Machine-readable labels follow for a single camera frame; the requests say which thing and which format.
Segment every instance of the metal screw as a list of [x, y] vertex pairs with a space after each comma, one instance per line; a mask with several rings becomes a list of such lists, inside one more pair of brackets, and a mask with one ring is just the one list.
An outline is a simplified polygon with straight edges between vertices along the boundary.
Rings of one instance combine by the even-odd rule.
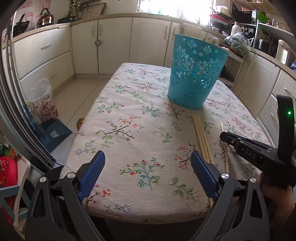
[[75, 177], [75, 173], [74, 172], [68, 173], [67, 178], [72, 179], [73, 177]]
[[227, 173], [222, 173], [222, 174], [221, 174], [221, 177], [222, 177], [223, 179], [228, 179], [228, 178], [229, 178], [229, 175], [228, 175]]
[[256, 178], [251, 177], [251, 178], [250, 178], [250, 182], [255, 183], [255, 182], [257, 182], [257, 180], [256, 180]]
[[43, 182], [45, 182], [46, 181], [46, 177], [41, 177], [40, 179], [39, 179], [39, 182], [41, 182], [41, 183], [43, 183]]

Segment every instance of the copper kettle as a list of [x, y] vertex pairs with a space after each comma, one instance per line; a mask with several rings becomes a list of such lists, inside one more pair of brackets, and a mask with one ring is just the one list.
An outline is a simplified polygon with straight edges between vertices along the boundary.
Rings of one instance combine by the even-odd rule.
[[42, 9], [40, 15], [41, 15], [41, 18], [38, 19], [37, 28], [41, 28], [41, 27], [44, 27], [44, 26], [48, 26], [48, 25], [53, 25], [54, 24], [54, 16], [52, 14], [50, 14], [48, 8]]

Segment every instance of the vegetable in plastic bag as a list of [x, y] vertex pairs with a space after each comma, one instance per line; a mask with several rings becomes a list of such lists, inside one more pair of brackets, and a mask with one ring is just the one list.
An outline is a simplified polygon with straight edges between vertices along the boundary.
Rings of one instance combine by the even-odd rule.
[[59, 113], [52, 97], [52, 86], [50, 85], [49, 79], [44, 78], [39, 80], [31, 89], [29, 102], [37, 111], [42, 122], [57, 119], [59, 117]]
[[250, 41], [241, 32], [236, 32], [236, 34], [228, 36], [224, 41], [232, 50], [242, 56], [250, 52]]

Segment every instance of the basket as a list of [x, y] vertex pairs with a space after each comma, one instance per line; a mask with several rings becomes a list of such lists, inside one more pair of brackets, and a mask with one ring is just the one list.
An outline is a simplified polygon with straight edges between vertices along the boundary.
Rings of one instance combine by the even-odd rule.
[[169, 99], [188, 109], [200, 109], [227, 57], [228, 52], [216, 45], [175, 34]]
[[261, 10], [264, 12], [270, 12], [270, 7], [264, 0], [261, 0], [261, 2], [253, 2], [252, 0], [247, 0], [247, 3], [254, 7], [257, 11]]

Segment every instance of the floral tablecloth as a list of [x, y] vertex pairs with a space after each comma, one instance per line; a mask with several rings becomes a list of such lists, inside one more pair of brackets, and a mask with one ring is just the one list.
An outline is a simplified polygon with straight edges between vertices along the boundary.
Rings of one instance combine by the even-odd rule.
[[[134, 223], [194, 220], [209, 210], [208, 198], [190, 165], [199, 150], [192, 116], [198, 114], [216, 167], [225, 171], [220, 122], [230, 131], [268, 144], [266, 136], [238, 98], [217, 81], [201, 110], [182, 108], [167, 97], [170, 69], [123, 64], [98, 96], [62, 171], [89, 162], [98, 150], [105, 167], [87, 211]], [[259, 170], [228, 146], [230, 175], [246, 180]]]

